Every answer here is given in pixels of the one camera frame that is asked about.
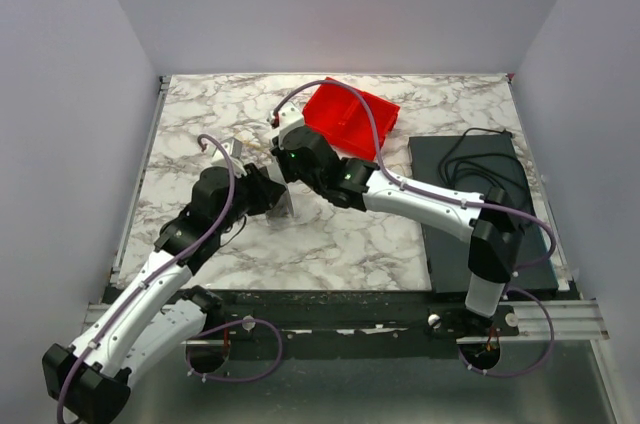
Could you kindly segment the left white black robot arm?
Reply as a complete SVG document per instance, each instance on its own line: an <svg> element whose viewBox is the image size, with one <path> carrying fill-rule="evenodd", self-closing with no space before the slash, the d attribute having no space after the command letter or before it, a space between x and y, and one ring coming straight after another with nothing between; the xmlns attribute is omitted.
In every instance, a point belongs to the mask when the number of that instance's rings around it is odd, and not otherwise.
<svg viewBox="0 0 640 424"><path fill-rule="evenodd" d="M205 169L191 200L160 230L153 251L113 304L70 345L52 345L42 359L59 423L111 423L139 378L181 341L203 331L219 307L196 290L167 313L167 301L221 247L244 217L273 210L290 182L276 164L225 164Z"/></svg>

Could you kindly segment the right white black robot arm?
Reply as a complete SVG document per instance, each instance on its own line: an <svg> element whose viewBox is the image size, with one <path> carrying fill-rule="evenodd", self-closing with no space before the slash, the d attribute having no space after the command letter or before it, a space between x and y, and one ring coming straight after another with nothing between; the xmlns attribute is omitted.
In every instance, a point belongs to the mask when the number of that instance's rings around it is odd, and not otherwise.
<svg viewBox="0 0 640 424"><path fill-rule="evenodd" d="M300 181L332 205L411 219L468 246L468 311L496 313L511 280L524 230L500 189L460 192L392 174L382 165L341 158L324 136L306 125L272 138L271 153L287 183Z"/></svg>

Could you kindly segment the white plastic cable spool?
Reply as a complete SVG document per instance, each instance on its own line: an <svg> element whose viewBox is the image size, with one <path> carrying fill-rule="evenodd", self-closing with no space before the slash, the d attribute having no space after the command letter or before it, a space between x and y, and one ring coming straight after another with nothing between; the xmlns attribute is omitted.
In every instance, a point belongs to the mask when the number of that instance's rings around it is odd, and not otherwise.
<svg viewBox="0 0 640 424"><path fill-rule="evenodd" d="M284 192L274 207L266 213L270 222L280 222L295 217L292 196L274 154L276 148L275 142L271 142L269 149L271 161L267 164L267 174L272 181L284 187Z"/></svg>

